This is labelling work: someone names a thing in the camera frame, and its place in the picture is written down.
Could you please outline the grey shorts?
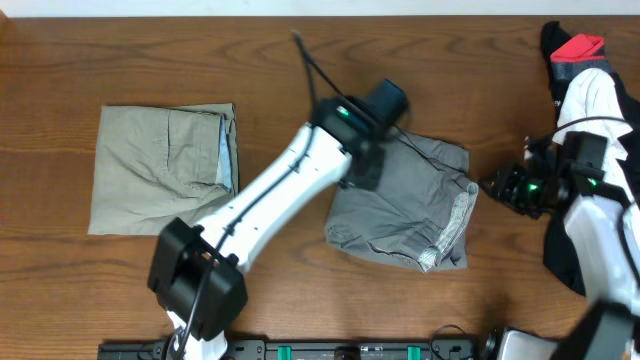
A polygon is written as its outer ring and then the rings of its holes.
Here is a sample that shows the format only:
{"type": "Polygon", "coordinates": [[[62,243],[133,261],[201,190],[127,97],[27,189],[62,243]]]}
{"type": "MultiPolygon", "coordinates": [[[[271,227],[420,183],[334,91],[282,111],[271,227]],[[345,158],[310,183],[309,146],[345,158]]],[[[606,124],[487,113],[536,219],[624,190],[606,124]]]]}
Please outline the grey shorts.
{"type": "Polygon", "coordinates": [[[465,231],[479,195],[469,152],[403,132],[385,145],[378,187],[339,188],[325,225],[329,245],[422,273],[468,267],[465,231]]]}

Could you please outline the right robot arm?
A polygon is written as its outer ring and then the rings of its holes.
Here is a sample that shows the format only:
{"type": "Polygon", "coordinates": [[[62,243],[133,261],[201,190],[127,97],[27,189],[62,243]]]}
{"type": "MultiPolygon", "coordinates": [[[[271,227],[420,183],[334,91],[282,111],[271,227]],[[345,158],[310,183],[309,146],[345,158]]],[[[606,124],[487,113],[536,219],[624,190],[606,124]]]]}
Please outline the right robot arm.
{"type": "Polygon", "coordinates": [[[639,251],[625,213],[625,191],[605,182],[604,136],[569,131],[555,154],[550,137],[526,144],[525,166],[512,163],[480,187],[514,212],[562,218],[573,244],[589,309],[563,339],[507,329],[487,348],[493,359],[633,359],[639,345],[639,251]]]}

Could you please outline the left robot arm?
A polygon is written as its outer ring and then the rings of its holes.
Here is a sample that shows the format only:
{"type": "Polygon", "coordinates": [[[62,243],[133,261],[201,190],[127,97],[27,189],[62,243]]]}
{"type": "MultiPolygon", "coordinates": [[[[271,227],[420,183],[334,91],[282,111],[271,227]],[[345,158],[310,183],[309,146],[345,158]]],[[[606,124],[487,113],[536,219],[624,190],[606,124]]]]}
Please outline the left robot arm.
{"type": "Polygon", "coordinates": [[[388,79],[364,98],[320,100],[289,147],[228,204],[158,236],[147,286],[174,324],[164,359],[220,359],[224,331],[248,302],[245,274],[268,242],[334,184],[368,191],[383,169],[383,142],[407,111],[388,79]]]}

